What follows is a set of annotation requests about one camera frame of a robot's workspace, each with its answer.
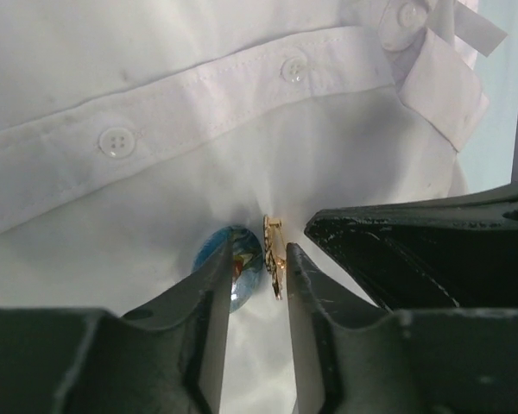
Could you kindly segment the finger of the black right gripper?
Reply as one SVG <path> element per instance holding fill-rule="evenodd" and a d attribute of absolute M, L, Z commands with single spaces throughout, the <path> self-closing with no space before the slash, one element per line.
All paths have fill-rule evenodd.
<path fill-rule="evenodd" d="M 518 181 L 321 210 L 304 233 L 383 308 L 518 308 Z"/>

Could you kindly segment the gold maple leaf brooch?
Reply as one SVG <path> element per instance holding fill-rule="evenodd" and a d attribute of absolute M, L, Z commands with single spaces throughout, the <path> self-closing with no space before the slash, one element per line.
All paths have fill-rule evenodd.
<path fill-rule="evenodd" d="M 286 275 L 286 243 L 282 221 L 270 216 L 263 217 L 264 263 L 271 277 L 275 298 L 282 300 L 283 281 Z"/>

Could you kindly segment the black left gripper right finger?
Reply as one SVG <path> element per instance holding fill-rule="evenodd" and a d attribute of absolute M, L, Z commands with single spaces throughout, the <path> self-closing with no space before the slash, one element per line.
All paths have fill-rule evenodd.
<path fill-rule="evenodd" d="M 518 309 L 385 311 L 287 246 L 301 413 L 518 413 Z"/>

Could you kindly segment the white button-up shirt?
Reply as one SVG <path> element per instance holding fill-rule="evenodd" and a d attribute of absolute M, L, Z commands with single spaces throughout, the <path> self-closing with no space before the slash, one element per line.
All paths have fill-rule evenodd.
<path fill-rule="evenodd" d="M 169 413 L 98 335 L 237 232 L 223 413 L 303 413 L 265 221 L 457 195 L 508 38 L 477 1 L 0 1 L 0 413 Z"/>

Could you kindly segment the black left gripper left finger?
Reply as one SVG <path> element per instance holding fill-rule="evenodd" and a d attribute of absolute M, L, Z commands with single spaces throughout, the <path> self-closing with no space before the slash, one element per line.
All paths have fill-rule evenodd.
<path fill-rule="evenodd" d="M 0 413 L 216 413 L 233 275 L 225 241 L 194 273 L 117 317 L 0 309 Z"/>

